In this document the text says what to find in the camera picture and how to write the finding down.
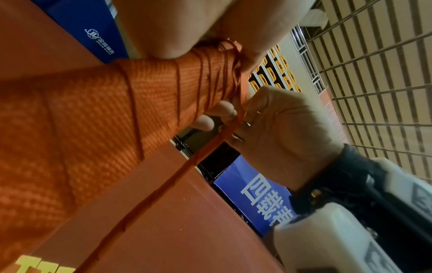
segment orange bag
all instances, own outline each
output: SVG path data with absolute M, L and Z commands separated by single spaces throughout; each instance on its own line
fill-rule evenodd
M 176 60 L 109 65 L 0 82 L 0 269 L 40 242 L 240 86 L 232 43 Z M 248 94 L 242 77 L 241 102 Z M 145 198 L 76 272 L 88 271 L 134 220 L 242 122 L 238 119 Z

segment blue sign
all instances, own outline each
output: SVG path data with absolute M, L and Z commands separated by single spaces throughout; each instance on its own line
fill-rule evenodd
M 266 179 L 239 156 L 214 183 L 263 236 L 295 213 L 286 187 Z
M 102 62 L 129 57 L 105 0 L 33 2 Z

